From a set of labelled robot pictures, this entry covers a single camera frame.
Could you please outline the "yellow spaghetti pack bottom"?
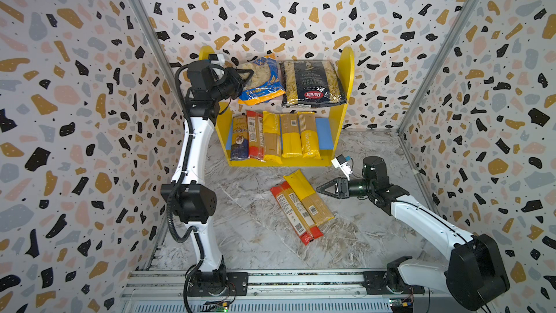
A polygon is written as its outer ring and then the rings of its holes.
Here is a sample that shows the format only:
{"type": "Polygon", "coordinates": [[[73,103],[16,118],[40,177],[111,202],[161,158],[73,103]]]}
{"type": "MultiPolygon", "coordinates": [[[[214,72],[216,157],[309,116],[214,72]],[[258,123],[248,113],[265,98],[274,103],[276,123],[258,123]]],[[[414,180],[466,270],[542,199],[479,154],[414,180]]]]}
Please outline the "yellow spaghetti pack bottom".
{"type": "Polygon", "coordinates": [[[315,114],[312,112],[299,112],[298,120],[303,158],[321,159],[315,114]]]}

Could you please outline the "blue orange orecchiette bag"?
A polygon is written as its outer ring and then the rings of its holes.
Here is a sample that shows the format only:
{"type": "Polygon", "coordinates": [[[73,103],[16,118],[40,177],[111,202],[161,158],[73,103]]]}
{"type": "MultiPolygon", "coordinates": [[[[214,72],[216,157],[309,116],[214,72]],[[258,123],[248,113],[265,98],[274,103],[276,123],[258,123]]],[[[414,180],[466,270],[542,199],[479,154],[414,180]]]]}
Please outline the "blue orange orecchiette bag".
{"type": "Polygon", "coordinates": [[[247,106],[263,103],[285,94],[279,77],[279,64],[274,54],[246,62],[237,67],[239,70],[252,70],[253,76],[243,87],[238,102],[247,106]]]}

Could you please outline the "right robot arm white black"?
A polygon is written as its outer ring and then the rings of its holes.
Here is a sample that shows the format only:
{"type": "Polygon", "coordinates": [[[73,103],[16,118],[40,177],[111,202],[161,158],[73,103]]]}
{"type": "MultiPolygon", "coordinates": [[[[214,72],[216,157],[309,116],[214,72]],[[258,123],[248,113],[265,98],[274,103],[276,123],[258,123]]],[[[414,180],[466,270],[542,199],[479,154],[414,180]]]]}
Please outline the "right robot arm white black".
{"type": "Polygon", "coordinates": [[[355,179],[351,178],[350,160],[343,155],[332,160],[333,167],[344,175],[320,185],[318,193],[336,199],[369,200],[414,229],[446,259],[435,264],[402,256],[389,262],[383,277],[372,279],[367,288],[401,295],[421,286],[449,293],[466,310],[489,312],[488,304],[511,286],[497,242],[487,234],[475,236],[449,223],[407,190],[392,184],[381,157],[364,158],[361,177],[355,179]]]}

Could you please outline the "blue yellow pasta bag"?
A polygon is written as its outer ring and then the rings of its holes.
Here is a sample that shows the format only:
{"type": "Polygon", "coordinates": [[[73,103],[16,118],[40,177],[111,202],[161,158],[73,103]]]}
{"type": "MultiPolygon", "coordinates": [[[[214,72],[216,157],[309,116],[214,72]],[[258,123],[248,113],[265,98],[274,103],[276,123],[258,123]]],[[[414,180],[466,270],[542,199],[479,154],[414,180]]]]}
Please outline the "blue yellow pasta bag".
{"type": "Polygon", "coordinates": [[[248,123],[244,114],[233,117],[231,161],[243,161],[249,157],[248,123]]]}

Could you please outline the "yellow spaghetti pack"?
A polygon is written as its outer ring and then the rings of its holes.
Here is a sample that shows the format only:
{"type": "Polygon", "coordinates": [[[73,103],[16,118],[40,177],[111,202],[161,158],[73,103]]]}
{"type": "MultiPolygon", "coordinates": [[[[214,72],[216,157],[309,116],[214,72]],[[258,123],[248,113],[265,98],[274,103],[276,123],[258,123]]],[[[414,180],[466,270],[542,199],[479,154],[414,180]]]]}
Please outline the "yellow spaghetti pack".
{"type": "Polygon", "coordinates": [[[324,223],[334,219],[333,213],[300,170],[290,175],[285,175],[284,178],[317,226],[322,226],[324,223]]]}
{"type": "Polygon", "coordinates": [[[301,135],[297,114],[281,114],[282,156],[284,158],[302,157],[301,135]]]}
{"type": "Polygon", "coordinates": [[[315,114],[312,112],[299,112],[298,120],[303,158],[321,159],[315,114]]]}
{"type": "Polygon", "coordinates": [[[282,164],[280,116],[263,112],[264,161],[282,164]]]}

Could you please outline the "dark penne pasta bag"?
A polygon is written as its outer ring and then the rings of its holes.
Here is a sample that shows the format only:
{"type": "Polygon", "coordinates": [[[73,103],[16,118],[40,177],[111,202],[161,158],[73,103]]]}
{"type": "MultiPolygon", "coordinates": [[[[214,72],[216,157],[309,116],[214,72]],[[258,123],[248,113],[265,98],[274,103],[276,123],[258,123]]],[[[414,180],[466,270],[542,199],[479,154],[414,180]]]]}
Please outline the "dark penne pasta bag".
{"type": "Polygon", "coordinates": [[[346,103],[343,85],[330,61],[283,61],[279,71],[285,88],[282,107],[321,108],[346,103]]]}

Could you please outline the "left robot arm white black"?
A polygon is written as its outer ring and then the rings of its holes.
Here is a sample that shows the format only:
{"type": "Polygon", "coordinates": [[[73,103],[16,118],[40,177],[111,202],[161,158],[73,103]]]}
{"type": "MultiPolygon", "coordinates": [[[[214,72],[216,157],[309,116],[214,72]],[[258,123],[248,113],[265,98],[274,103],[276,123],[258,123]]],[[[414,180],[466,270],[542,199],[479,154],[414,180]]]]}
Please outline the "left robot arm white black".
{"type": "Polygon", "coordinates": [[[178,99],[184,117],[184,141],[178,166],[170,183],[161,187],[167,204],[168,231],[174,241],[192,240],[196,263],[186,275],[186,288],[225,288],[227,269],[217,245],[212,217],[217,196],[206,186],[205,172],[209,140],[217,117],[223,114],[222,101],[235,100],[253,77],[252,70],[236,69],[224,64],[220,54],[178,68],[175,83],[186,73],[191,83],[178,99]]]}

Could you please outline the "yellow spaghetti pack on floor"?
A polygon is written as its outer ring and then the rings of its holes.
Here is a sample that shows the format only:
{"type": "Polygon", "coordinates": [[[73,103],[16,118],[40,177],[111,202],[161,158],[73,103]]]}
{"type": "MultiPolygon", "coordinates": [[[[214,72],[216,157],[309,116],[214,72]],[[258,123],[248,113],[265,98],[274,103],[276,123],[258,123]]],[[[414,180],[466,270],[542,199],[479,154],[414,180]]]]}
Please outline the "yellow spaghetti pack on floor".
{"type": "Polygon", "coordinates": [[[285,175],[284,178],[317,226],[322,226],[324,223],[334,219],[333,213],[300,170],[290,175],[285,175]]]}

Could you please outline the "red spaghetti pack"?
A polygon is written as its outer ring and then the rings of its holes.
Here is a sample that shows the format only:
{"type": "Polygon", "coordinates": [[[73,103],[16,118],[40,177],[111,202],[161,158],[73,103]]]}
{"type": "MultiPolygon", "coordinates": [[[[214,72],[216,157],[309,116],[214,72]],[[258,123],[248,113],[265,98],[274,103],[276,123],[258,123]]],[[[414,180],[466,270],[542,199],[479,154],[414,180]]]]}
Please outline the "red spaghetti pack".
{"type": "Polygon", "coordinates": [[[271,188],[271,192],[304,245],[323,236],[289,183],[283,182],[276,185],[271,188]]]}
{"type": "Polygon", "coordinates": [[[255,111],[247,111],[248,124],[248,156],[250,159],[264,160],[264,132],[263,114],[255,111]]]}

